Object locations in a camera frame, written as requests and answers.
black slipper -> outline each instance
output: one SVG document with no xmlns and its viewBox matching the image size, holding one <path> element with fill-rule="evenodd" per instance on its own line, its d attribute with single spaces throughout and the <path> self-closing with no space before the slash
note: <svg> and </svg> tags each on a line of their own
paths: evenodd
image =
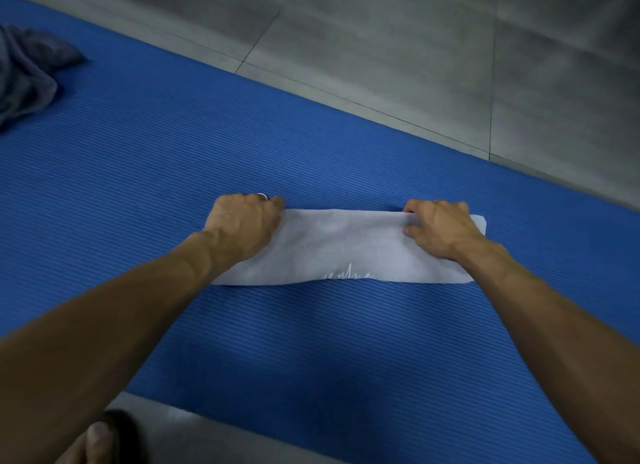
<svg viewBox="0 0 640 464">
<path fill-rule="evenodd" d="M 111 464 L 147 464 L 148 455 L 138 423 L 124 410 L 107 410 L 100 421 L 116 432 Z"/>
</svg>

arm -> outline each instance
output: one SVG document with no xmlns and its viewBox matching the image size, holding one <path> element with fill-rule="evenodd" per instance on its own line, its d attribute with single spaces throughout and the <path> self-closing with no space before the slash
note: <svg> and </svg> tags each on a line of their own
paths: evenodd
<svg viewBox="0 0 640 464">
<path fill-rule="evenodd" d="M 168 254 L 0 340 L 3 461 L 53 462 L 124 389 L 200 290 L 271 240 L 282 198 L 220 197 Z"/>
<path fill-rule="evenodd" d="M 601 463 L 640 461 L 640 348 L 485 238 L 464 202 L 417 201 L 405 234 L 478 283 L 555 409 Z"/>
</svg>

crumpled gray cloth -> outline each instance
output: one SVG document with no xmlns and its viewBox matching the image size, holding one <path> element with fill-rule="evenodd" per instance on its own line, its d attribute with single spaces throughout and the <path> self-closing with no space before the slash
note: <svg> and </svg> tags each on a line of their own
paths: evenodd
<svg viewBox="0 0 640 464">
<path fill-rule="evenodd" d="M 223 273 L 215 285 L 284 285 L 370 278 L 386 282 L 468 283 L 455 262 L 438 260 L 404 236 L 413 213 L 285 209 L 284 224 L 258 255 Z M 486 220 L 472 215 L 484 234 Z"/>
<path fill-rule="evenodd" d="M 0 128 L 50 104 L 58 91 L 51 73 L 84 61 L 75 47 L 46 31 L 0 25 Z"/>
</svg>

ribbed mat surface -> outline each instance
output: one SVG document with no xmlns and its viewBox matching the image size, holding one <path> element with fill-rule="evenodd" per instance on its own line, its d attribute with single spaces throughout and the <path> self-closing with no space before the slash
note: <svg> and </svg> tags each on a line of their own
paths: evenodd
<svg viewBox="0 0 640 464">
<path fill-rule="evenodd" d="M 640 340 L 640 215 L 21 0 L 91 63 L 0 136 L 0 333 L 169 250 L 216 196 L 294 208 L 463 199 L 488 234 Z M 476 284 L 210 287 L 135 394 L 354 463 L 577 463 Z"/>
</svg>

white cloth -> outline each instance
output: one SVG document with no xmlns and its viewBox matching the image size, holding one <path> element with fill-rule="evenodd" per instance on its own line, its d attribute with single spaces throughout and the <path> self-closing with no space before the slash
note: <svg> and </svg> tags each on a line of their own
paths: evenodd
<svg viewBox="0 0 640 464">
<path fill-rule="evenodd" d="M 284 285 L 324 279 L 373 278 L 387 282 L 467 283 L 449 260 L 427 255 L 402 227 L 412 213 L 285 209 L 284 224 L 258 255 L 220 275 L 215 285 Z M 482 216 L 473 215 L 480 231 Z"/>
</svg>

